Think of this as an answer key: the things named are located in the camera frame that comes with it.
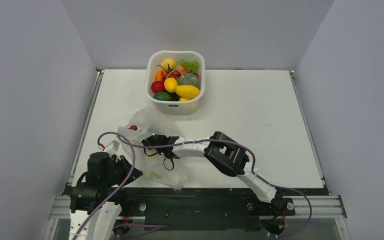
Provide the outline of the clear plastic bag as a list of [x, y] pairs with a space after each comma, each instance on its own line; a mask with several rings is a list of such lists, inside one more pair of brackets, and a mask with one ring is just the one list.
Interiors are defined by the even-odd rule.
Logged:
[[[161, 134], [167, 137], [184, 136], [171, 117], [150, 106], [137, 111], [126, 126], [130, 125], [136, 125], [142, 130], [140, 136], [127, 138], [133, 145], [142, 146], [141, 141], [152, 134]], [[186, 173], [179, 166], [173, 170], [167, 170], [173, 165], [169, 163], [169, 159], [166, 159], [166, 163], [164, 163], [164, 157], [158, 155], [156, 150], [135, 148], [134, 152], [135, 167], [143, 172], [141, 177], [143, 180], [148, 183], [159, 183], [174, 190], [181, 190], [185, 186]]]

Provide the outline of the yellow fake mango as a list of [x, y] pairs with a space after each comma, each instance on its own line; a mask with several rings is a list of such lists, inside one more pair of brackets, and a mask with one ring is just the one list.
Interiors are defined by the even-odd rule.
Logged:
[[194, 99], [200, 94], [200, 90], [194, 85], [178, 85], [175, 93], [181, 98]]

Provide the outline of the yellow fake pear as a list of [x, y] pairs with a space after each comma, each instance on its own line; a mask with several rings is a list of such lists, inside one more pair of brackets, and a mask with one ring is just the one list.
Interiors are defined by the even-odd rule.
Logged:
[[165, 72], [171, 72], [177, 67], [177, 62], [172, 58], [165, 58], [161, 61], [158, 67], [160, 67]]

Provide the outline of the green fake grapes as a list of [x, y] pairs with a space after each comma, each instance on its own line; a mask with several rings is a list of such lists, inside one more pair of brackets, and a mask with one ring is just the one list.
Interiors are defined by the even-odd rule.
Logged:
[[200, 69], [200, 62], [197, 59], [192, 61], [187, 61], [185, 59], [180, 59], [178, 65], [186, 69], [187, 72], [198, 74]]

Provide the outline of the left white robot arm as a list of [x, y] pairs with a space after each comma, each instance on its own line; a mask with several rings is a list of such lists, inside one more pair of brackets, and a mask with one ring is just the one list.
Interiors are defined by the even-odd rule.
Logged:
[[124, 156], [95, 152], [89, 156], [87, 170], [70, 193], [71, 240], [108, 240], [119, 215], [129, 209], [121, 187], [132, 183], [143, 172]]

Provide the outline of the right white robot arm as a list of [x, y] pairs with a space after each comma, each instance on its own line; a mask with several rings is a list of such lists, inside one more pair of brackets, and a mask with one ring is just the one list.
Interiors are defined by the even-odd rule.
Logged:
[[154, 133], [141, 143], [147, 149], [154, 149], [159, 155], [170, 160], [186, 157], [206, 158], [219, 172], [228, 177], [236, 177], [249, 187], [269, 214], [294, 210], [293, 203], [284, 199], [284, 194], [278, 187], [257, 174], [247, 150], [220, 131], [202, 139]]

